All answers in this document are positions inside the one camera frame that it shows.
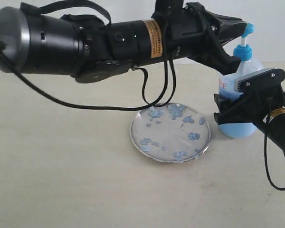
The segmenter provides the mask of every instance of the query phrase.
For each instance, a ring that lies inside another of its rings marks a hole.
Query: blue pump nozzle
[[[247,24],[244,34],[242,35],[241,44],[239,44],[233,51],[233,55],[241,58],[242,61],[248,61],[252,58],[252,48],[247,44],[248,35],[255,30],[253,24]]]

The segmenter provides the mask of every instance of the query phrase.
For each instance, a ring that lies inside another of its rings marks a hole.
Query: petri dish
[[[198,158],[210,145],[211,129],[198,111],[179,103],[140,111],[131,122],[134,146],[159,162],[183,163]]]

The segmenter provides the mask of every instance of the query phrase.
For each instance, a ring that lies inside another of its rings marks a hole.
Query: black strap
[[[30,15],[39,16],[41,14],[48,14],[52,13],[58,10],[65,10],[69,8],[74,7],[89,7],[96,11],[98,11],[100,14],[102,14],[106,19],[109,20],[109,25],[112,23],[111,15],[108,11],[106,11],[104,8],[99,6],[98,4],[89,1],[89,0],[63,0],[63,1],[57,1],[51,4],[48,4],[43,7],[36,7],[29,5],[27,3],[21,3],[20,9]]]

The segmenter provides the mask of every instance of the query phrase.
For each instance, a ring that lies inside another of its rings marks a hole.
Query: white table
[[[163,68],[148,69],[152,100]],[[0,72],[0,228],[285,228],[285,192],[267,181],[263,134],[232,140],[219,133],[216,72],[177,65],[177,73],[173,101],[199,110],[212,128],[208,151],[184,164],[155,162],[134,148],[135,113],[65,108]],[[28,78],[82,105],[144,104],[138,71],[89,85]],[[268,149],[272,178],[285,186],[283,153],[271,142]]]

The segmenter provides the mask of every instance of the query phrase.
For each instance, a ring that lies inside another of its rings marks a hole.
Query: blue spray bottle
[[[242,60],[237,72],[219,76],[219,94],[232,101],[237,100],[242,95],[242,93],[234,90],[235,80],[264,68],[262,63],[252,56],[252,48],[247,44],[247,36],[253,32],[254,26],[248,24],[242,35],[241,44],[234,49],[233,55]],[[225,135],[232,138],[249,137],[257,129],[252,123],[228,123],[219,125],[218,127]]]

